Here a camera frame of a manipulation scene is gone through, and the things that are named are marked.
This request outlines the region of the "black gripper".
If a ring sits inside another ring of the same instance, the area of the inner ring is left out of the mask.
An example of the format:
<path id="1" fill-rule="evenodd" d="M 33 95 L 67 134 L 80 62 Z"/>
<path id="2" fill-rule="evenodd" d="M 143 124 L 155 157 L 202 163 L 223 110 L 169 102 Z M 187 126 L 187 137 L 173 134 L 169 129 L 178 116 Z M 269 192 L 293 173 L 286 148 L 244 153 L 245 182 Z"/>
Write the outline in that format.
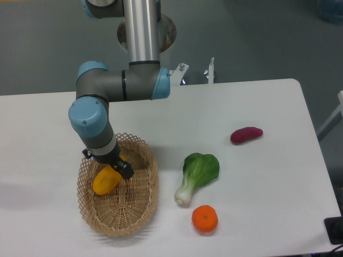
<path id="1" fill-rule="evenodd" d="M 135 174 L 131 164 L 121 159 L 118 144 L 109 148 L 86 148 L 82 150 L 82 154 L 86 159 L 94 158 L 98 163 L 112 165 L 114 170 L 125 180 L 129 180 Z"/>

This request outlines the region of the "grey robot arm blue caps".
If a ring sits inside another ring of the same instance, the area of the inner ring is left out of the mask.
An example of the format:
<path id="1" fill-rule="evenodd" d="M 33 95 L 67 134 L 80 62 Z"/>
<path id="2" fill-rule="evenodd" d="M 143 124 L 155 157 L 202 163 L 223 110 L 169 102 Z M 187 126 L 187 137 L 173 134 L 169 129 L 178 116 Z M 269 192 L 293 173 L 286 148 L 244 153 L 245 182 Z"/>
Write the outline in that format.
<path id="1" fill-rule="evenodd" d="M 109 104 L 165 99 L 170 95 L 169 70 L 160 65 L 160 1 L 83 1 L 82 4 L 93 18 L 124 17 L 129 68 L 110 72 L 101 62 L 81 64 L 76 99 L 69 107 L 68 117 L 86 146 L 84 156 L 110 165 L 129 180 L 135 172 L 120 157 L 109 121 Z"/>

